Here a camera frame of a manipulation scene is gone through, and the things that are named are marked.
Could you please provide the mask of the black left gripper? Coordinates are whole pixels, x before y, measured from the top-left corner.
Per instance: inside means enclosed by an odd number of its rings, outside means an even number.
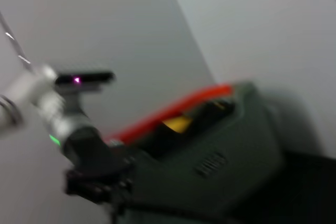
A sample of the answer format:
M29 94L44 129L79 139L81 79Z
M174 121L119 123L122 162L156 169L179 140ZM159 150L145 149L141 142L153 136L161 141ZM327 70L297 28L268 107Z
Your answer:
M73 164L73 170L65 173L65 194L102 204L108 201L105 185L87 177L111 177L107 180L111 205L125 206L132 200L134 174L123 173L134 165L122 151L114 152L97 130L75 130L62 143L61 152Z

